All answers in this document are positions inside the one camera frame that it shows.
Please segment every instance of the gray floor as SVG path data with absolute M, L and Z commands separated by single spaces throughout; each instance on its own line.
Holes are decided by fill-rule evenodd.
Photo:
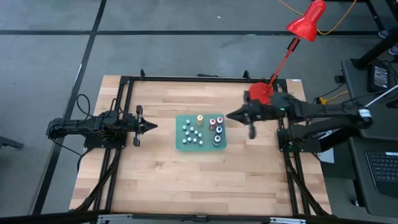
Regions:
M 285 1 L 302 12 L 309 4 L 309 0 Z M 333 27 L 349 4 L 328 2 L 319 28 Z M 373 4 L 386 27 L 396 25 L 383 1 Z M 99 6 L 100 0 L 3 0 L 0 29 L 91 30 Z M 108 0 L 99 29 L 285 30 L 296 17 L 277 0 Z M 377 26 L 366 5 L 358 3 L 338 30 L 377 30 Z M 241 77 L 243 71 L 249 70 L 252 77 L 269 77 L 290 40 L 291 37 L 237 35 L 97 36 L 80 93 L 86 94 L 94 106 L 103 75 L 138 75 L 141 68 L 147 75 L 204 73 Z M 52 144 L 45 136 L 47 124 L 62 116 L 87 41 L 85 35 L 0 35 L 0 135 L 25 142 L 23 150 L 0 150 L 0 217 L 30 212 Z M 377 37 L 302 41 L 280 77 L 301 79 L 307 100 L 312 101 L 337 87 L 333 76 L 340 73 L 341 60 L 359 57 L 378 42 Z M 81 117 L 77 110 L 73 112 L 72 118 Z M 67 137 L 65 145 L 81 151 L 82 142 L 82 138 Z M 76 155 L 62 151 L 45 213 L 68 210 L 76 162 Z M 326 186 L 335 215 L 398 222 L 352 206 L 352 182 L 326 179 Z

